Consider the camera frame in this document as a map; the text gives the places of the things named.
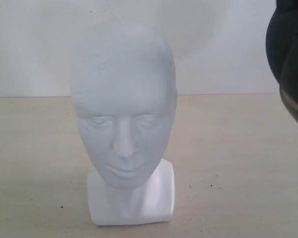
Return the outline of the black helmet with visor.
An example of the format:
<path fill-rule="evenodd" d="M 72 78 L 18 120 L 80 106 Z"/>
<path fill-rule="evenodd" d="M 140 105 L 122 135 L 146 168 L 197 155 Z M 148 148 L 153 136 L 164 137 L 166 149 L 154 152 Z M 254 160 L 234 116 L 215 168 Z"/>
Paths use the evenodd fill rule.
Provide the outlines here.
<path fill-rule="evenodd" d="M 298 0 L 278 0 L 266 32 L 266 56 L 281 100 L 298 123 Z"/>

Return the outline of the white mannequin head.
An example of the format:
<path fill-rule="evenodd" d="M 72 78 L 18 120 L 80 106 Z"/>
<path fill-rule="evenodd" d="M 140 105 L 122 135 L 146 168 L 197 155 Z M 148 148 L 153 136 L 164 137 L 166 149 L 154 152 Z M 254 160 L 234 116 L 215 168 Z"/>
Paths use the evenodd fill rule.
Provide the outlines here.
<path fill-rule="evenodd" d="M 87 175 L 92 221 L 99 226 L 169 221 L 175 175 L 163 155 L 177 105 L 169 44 L 138 22 L 95 24 L 75 48 L 71 96 L 94 167 Z"/>

